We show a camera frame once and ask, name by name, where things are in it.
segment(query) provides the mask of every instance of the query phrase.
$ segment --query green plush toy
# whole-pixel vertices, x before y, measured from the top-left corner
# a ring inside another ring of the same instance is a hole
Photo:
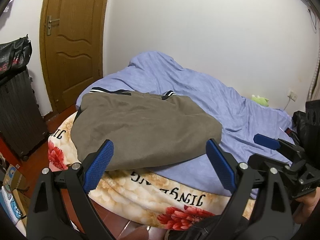
[[[268,104],[269,99],[261,98],[261,97],[259,97],[259,96],[256,97],[255,95],[252,95],[252,96],[251,96],[251,100],[252,100],[252,101],[255,101],[255,102],[258,103],[259,105],[269,106],[269,104]]]

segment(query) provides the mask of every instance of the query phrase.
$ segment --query door handle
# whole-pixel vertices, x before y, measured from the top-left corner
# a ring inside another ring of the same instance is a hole
[[[52,16],[47,16],[47,36],[51,35],[51,23],[59,21],[60,19],[52,20]]]
[[[49,23],[59,21],[60,19],[50,20]]]

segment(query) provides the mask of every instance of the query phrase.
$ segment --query bed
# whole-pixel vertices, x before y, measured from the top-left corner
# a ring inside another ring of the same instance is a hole
[[[277,151],[253,142],[253,136],[260,133],[293,143],[284,132],[287,127],[292,128],[291,117],[285,111],[260,106],[241,97],[235,89],[212,76],[183,68],[161,52],[142,53],[125,69],[96,81],[81,93],[77,107],[92,87],[159,95],[173,90],[178,95],[189,96],[222,124],[220,146],[238,162],[247,162],[251,154],[259,153],[289,163]],[[69,164],[78,161],[70,138],[75,115],[49,137],[51,166],[67,169]],[[185,230],[203,218],[221,214],[230,192],[222,187],[204,154],[174,165],[106,172],[89,196],[106,209],[138,223]],[[252,212],[253,199],[244,211],[247,218]]]

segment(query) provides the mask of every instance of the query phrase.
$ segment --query black cable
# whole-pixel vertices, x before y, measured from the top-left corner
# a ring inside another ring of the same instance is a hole
[[[313,22],[313,18],[312,18],[312,15],[311,15],[311,10],[310,9],[308,9],[308,11],[309,11],[309,14],[310,14],[310,17],[311,17],[311,20],[312,20],[312,23],[313,23],[313,26],[315,27],[315,29],[317,30],[317,16],[316,16],[316,14],[314,13],[314,11],[312,10],[312,12],[313,12],[313,14],[315,15],[315,17],[316,17],[316,24]]]

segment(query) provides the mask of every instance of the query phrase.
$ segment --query power outlet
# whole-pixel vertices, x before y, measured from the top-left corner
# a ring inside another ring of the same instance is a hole
[[[289,90],[288,91],[288,97],[292,99],[292,101],[296,101],[298,98],[298,95],[293,91],[293,90]]]

